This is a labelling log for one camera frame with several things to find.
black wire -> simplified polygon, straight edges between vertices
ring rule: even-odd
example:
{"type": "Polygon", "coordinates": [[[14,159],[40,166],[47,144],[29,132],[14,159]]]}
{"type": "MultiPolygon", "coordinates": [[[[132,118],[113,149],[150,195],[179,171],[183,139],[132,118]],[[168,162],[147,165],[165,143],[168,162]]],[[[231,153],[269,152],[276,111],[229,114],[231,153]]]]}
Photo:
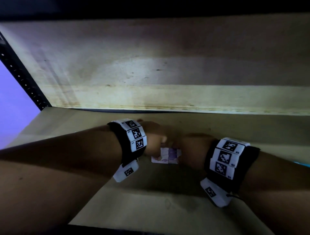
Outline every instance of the black wire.
{"type": "Polygon", "coordinates": [[[238,198],[238,199],[240,199],[241,201],[243,201],[240,197],[238,197],[238,196],[235,196],[235,195],[232,195],[232,194],[226,194],[226,196],[228,196],[228,197],[235,197],[235,198],[238,198]]]}

black wristband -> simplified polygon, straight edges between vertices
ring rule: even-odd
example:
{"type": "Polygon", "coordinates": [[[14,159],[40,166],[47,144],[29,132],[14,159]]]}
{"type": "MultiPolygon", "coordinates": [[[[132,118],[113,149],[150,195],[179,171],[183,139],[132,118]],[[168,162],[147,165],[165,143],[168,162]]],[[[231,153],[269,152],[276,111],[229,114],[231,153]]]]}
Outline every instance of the black wristband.
{"type": "Polygon", "coordinates": [[[122,166],[126,166],[133,160],[142,156],[146,146],[132,152],[130,147],[130,140],[128,139],[126,131],[116,122],[109,122],[107,125],[110,126],[110,130],[116,135],[121,148],[122,148],[122,166]]]}
{"type": "Polygon", "coordinates": [[[213,141],[206,155],[204,169],[207,172],[207,178],[224,189],[226,192],[237,193],[248,169],[258,158],[260,149],[252,146],[247,146],[244,148],[243,152],[239,156],[239,161],[237,167],[235,168],[234,177],[231,180],[210,169],[210,160],[219,142],[220,140],[213,141]]]}

purple wall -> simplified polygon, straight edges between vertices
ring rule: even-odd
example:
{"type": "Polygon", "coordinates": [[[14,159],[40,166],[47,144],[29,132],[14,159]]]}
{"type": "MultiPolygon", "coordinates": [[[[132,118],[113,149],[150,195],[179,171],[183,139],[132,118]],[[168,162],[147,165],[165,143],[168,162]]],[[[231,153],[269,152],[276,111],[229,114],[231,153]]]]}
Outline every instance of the purple wall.
{"type": "Polygon", "coordinates": [[[9,144],[40,112],[0,61],[0,149],[9,144]]]}

hand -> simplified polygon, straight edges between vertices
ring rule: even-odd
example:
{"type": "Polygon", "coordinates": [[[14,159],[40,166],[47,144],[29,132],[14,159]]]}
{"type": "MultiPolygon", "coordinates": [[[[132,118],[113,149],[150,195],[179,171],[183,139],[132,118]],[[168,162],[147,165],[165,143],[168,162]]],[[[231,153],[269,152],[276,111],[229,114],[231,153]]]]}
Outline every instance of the hand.
{"type": "Polygon", "coordinates": [[[142,119],[137,121],[143,127],[148,140],[144,154],[155,158],[160,157],[160,147],[167,141],[165,128],[156,122],[143,121],[142,119]]]}
{"type": "Polygon", "coordinates": [[[203,133],[191,133],[178,139],[172,145],[173,148],[181,149],[182,155],[179,163],[188,165],[194,170],[203,170],[207,152],[215,137],[203,133]]]}

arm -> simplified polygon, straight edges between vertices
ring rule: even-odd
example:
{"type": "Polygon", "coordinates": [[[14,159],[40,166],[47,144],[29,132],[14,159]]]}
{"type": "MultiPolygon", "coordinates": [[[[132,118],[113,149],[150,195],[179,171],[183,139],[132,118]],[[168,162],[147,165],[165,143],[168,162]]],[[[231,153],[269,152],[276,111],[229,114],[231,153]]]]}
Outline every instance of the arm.
{"type": "MultiPolygon", "coordinates": [[[[206,153],[215,138],[190,134],[174,147],[179,161],[203,170],[206,153]]],[[[310,215],[310,168],[260,152],[238,192],[251,210],[276,234],[307,234],[310,215]]]]}
{"type": "MultiPolygon", "coordinates": [[[[160,156],[163,128],[140,122],[146,155],[160,156]]],[[[114,175],[122,150],[109,126],[0,151],[0,232],[41,232],[68,223],[114,175]]]]}

